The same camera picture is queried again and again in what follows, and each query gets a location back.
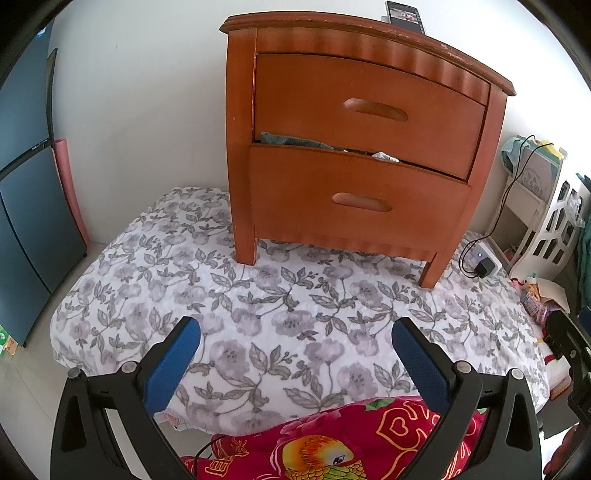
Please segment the wooden drawer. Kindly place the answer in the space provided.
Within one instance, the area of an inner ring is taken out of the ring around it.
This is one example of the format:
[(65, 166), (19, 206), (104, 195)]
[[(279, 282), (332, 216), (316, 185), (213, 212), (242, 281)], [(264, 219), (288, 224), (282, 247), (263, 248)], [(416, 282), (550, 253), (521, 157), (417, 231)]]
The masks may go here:
[(427, 252), (448, 245), (472, 192), (464, 182), (403, 163), (273, 145), (250, 147), (249, 182), (259, 238)]
[(438, 83), (361, 61), (263, 54), (256, 63), (256, 133), (384, 152), (466, 179), (485, 108)]

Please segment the colourful toy clutter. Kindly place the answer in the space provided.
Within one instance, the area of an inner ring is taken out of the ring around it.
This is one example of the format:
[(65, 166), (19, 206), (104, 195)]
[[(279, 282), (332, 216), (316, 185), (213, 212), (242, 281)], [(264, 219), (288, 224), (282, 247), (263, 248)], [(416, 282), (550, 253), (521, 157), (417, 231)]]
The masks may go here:
[(540, 277), (527, 277), (523, 281), (512, 278), (511, 282), (526, 312), (539, 327), (545, 328), (547, 319), (555, 311), (571, 314), (566, 290), (559, 284)]

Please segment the black power adapter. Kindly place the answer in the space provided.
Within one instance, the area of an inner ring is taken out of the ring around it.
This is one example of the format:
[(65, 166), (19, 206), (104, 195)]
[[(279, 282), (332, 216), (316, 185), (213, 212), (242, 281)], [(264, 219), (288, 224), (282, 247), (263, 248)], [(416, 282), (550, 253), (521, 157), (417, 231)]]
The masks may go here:
[(490, 257), (486, 257), (479, 261), (475, 267), (474, 273), (478, 278), (485, 278), (493, 274), (495, 270), (495, 262)]

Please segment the white plastic shelf rack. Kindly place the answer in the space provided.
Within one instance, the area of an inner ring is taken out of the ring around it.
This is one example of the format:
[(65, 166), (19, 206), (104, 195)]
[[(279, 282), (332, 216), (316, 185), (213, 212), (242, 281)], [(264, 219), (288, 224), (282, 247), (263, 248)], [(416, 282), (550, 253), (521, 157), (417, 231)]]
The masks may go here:
[(589, 181), (566, 166), (567, 154), (529, 137), (508, 175), (488, 238), (512, 278), (554, 279), (575, 253), (590, 211)]

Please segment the white power strip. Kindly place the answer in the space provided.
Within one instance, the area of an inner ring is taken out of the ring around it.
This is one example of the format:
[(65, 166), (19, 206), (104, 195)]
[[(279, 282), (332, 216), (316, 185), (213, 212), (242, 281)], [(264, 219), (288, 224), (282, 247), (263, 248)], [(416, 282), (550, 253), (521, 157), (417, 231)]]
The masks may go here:
[(502, 263), (499, 260), (499, 258), (496, 256), (494, 251), (489, 247), (489, 245), (486, 241), (479, 241), (468, 250), (468, 252), (465, 256), (465, 263), (464, 263), (464, 268), (465, 268), (466, 272), (470, 276), (478, 278), (474, 273), (475, 267), (477, 266), (477, 264), (479, 263), (480, 260), (482, 260), (483, 258), (486, 258), (486, 257), (490, 257), (496, 264), (496, 270), (491, 275), (495, 275), (496, 273), (498, 273), (502, 268)]

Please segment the red floral parrot blanket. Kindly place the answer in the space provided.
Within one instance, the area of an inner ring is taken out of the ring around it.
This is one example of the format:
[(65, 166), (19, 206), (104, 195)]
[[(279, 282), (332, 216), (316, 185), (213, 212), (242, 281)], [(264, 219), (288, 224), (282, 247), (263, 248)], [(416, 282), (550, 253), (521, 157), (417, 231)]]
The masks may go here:
[(215, 435), (211, 458), (181, 461), (196, 479), (396, 479), (439, 420), (419, 397), (375, 398), (262, 433)]

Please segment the teal cloth on shelf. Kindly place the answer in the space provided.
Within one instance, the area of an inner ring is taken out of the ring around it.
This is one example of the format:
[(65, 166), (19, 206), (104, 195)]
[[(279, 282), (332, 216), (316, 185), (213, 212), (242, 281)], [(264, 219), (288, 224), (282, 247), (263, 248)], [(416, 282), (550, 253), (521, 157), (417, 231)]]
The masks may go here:
[(523, 150), (529, 142), (529, 137), (514, 136), (501, 147), (502, 165), (509, 176), (516, 174)]

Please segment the dark blue cabinet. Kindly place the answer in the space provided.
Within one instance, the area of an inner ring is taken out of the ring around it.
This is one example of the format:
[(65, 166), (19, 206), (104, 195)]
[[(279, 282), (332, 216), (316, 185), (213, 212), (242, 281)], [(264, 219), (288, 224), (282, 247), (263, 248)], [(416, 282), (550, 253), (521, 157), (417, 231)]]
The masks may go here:
[(20, 345), (87, 252), (55, 160), (51, 33), (33, 37), (1, 87), (1, 325)]

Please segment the grey floral quilt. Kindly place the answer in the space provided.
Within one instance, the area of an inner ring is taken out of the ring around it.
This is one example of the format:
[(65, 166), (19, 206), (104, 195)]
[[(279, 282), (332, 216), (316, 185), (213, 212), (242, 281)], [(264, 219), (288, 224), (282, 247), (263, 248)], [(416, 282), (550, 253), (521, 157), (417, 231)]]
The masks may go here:
[(235, 261), (228, 194), (181, 187), (134, 219), (80, 276), (50, 327), (55, 359), (87, 375), (137, 361), (189, 316), (200, 345), (162, 418), (245, 434), (342, 404), (412, 395), (394, 322), (412, 319), (453, 360), (520, 369), (534, 405), (550, 385), (539, 330), (504, 273), (451, 262), (432, 289), (419, 261), (259, 242)]

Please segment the brown wooden nightstand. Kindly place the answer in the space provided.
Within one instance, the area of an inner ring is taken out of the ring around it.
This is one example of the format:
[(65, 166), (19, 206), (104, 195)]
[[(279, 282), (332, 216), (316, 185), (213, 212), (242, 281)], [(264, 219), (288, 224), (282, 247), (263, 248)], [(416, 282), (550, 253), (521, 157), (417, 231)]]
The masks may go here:
[[(260, 12), (228, 17), (221, 25), (228, 37), (225, 85), (226, 157), (228, 185), (239, 263), (256, 262), (256, 243), (250, 206), (249, 149), (253, 145), (303, 147), (351, 153), (389, 163), (403, 163), (445, 175), (472, 189), (459, 225), (446, 247), (427, 252), (407, 247), (360, 241), (315, 237), (315, 246), (380, 253), (424, 262), (420, 283), (435, 286), (450, 262), (478, 206), (494, 163), (504, 122), (506, 102), (513, 96), (513, 84), (473, 57), (428, 36), (384, 22), (361, 17), (320, 12)], [(300, 54), (338, 57), (361, 61), (438, 83), (484, 106), (480, 137), (472, 168), (459, 179), (430, 168), (399, 160), (384, 152), (367, 153), (335, 148), (294, 136), (256, 133), (256, 63), (263, 54)]]

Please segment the pink rolled mat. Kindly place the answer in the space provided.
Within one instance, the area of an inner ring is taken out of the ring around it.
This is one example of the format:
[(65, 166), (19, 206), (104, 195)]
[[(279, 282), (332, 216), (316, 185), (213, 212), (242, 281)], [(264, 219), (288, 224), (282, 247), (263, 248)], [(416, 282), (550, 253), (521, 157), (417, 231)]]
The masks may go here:
[(54, 142), (52, 148), (54, 161), (57, 167), (57, 172), (60, 180), (62, 190), (64, 192), (67, 204), (71, 210), (76, 226), (86, 245), (89, 245), (89, 235), (87, 233), (81, 210), (78, 204), (71, 165), (69, 160), (69, 151), (66, 139), (58, 139)]

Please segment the smartphone on stand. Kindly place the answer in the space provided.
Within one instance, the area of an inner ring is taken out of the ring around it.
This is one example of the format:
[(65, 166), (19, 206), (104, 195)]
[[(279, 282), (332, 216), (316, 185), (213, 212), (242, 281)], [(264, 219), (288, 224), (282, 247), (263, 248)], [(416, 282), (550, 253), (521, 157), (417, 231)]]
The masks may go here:
[(405, 28), (407, 30), (425, 34), (420, 13), (416, 7), (402, 3), (386, 2), (388, 21), (391, 25)]

